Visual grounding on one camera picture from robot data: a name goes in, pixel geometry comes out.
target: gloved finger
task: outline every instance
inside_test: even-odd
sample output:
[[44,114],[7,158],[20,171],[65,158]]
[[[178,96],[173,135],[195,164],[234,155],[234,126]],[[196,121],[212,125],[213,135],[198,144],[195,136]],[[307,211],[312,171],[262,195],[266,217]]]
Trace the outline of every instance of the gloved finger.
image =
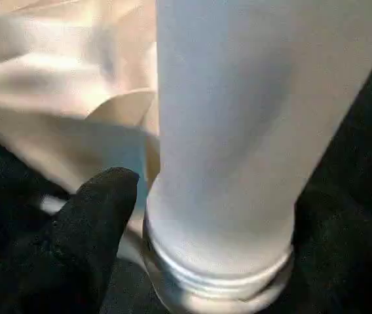
[[52,242],[90,270],[96,303],[102,302],[119,241],[134,210],[138,179],[128,169],[108,169],[82,185],[54,217]]
[[[83,313],[98,313],[134,209],[138,179],[123,168],[100,173],[82,185],[45,228],[17,243],[0,264],[0,302],[7,301],[0,303],[0,313],[22,304],[23,294],[22,313],[31,313],[31,304],[33,311],[43,304],[41,313],[74,313],[81,294],[87,300]],[[50,285],[57,280],[44,274],[63,277],[63,270],[65,289],[59,300],[51,299]]]

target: black glove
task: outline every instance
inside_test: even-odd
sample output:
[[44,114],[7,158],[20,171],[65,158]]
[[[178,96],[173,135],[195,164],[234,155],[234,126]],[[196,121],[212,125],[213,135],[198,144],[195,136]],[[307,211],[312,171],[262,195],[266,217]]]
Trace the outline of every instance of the black glove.
[[[41,194],[65,197],[61,188],[9,152],[3,159],[3,153],[0,193],[7,196],[0,198],[0,212],[15,214],[24,200]],[[138,175],[127,169],[109,169],[84,184],[53,218],[40,219],[38,230],[19,232],[0,258],[0,313],[98,313],[137,182]]]

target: gloved hand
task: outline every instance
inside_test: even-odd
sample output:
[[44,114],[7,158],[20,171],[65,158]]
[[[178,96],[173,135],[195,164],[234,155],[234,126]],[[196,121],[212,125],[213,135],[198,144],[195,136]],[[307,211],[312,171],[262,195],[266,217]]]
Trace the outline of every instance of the gloved hand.
[[11,236],[0,245],[8,244],[0,255],[0,313],[98,313],[137,182],[130,170],[109,169],[52,218],[37,213],[33,226],[15,228],[21,222],[7,218],[35,213],[34,198],[67,194],[0,146],[0,229]]

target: metal base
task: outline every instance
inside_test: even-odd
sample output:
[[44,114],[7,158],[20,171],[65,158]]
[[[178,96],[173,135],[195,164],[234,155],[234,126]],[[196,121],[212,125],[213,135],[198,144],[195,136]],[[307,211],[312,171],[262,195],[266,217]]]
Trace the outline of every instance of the metal base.
[[[279,297],[293,268],[293,255],[290,254],[257,276],[238,280],[229,279],[228,281],[224,279],[212,280],[211,285],[208,285],[208,280],[201,276],[201,281],[190,282],[184,277],[180,279],[178,270],[168,266],[166,261],[163,261],[159,256],[156,247],[149,240],[146,223],[144,224],[143,240],[143,256],[149,257],[144,259],[149,278],[157,296],[172,313],[250,314],[261,311]],[[276,276],[259,292],[253,293],[249,298],[238,296],[238,292],[242,293],[249,289],[249,283],[254,279],[263,280],[267,273],[273,270],[276,271]]]

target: white plastic tube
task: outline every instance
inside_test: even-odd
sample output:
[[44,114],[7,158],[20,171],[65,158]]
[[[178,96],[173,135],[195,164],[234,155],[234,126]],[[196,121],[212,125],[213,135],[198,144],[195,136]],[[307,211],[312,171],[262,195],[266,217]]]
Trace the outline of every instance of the white plastic tube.
[[293,204],[372,68],[372,2],[163,0],[157,20],[151,243],[183,287],[248,298],[286,262]]

